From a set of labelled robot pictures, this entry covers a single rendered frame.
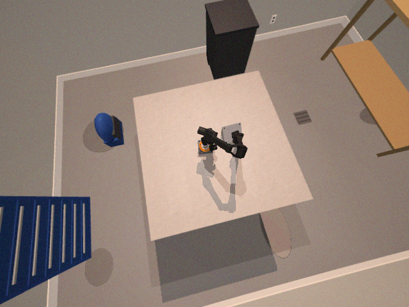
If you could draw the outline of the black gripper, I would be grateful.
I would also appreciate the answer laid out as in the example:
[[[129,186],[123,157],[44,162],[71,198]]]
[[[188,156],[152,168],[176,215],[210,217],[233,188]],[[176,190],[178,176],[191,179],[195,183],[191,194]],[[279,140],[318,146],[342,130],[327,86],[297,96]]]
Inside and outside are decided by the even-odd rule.
[[[217,150],[217,145],[216,144],[214,144],[214,143],[209,143],[209,149],[210,149],[210,151],[213,151],[213,150]]]

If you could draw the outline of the orange round plate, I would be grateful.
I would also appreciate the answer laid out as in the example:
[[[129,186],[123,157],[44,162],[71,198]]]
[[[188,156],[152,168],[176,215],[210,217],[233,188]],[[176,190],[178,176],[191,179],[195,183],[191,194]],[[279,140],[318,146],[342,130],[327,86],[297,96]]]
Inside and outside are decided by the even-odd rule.
[[[201,145],[200,145],[201,144]],[[209,149],[209,144],[207,144],[208,145],[208,147],[207,148],[204,148],[203,147],[203,144],[202,144],[202,142],[200,142],[200,144],[199,144],[199,148],[200,148],[200,150],[202,150],[203,152],[207,152],[207,151],[209,151],[210,149]],[[206,151],[205,151],[206,150]]]

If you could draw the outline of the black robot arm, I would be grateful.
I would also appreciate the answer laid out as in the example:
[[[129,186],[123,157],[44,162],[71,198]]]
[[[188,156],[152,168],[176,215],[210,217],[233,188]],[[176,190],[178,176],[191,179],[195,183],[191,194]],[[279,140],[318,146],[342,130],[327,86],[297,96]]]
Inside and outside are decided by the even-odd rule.
[[[233,145],[228,144],[225,141],[219,139],[217,137],[218,132],[215,132],[214,130],[209,130],[199,126],[197,133],[203,135],[203,137],[201,138],[201,142],[204,146],[209,143],[214,143],[217,146],[221,147],[223,150],[225,150],[225,152],[231,154],[233,157],[239,159],[245,157],[248,148],[242,143],[242,138],[244,135],[243,133],[240,133],[239,131],[231,133],[234,143]],[[236,155],[231,152],[233,147],[237,147]]]

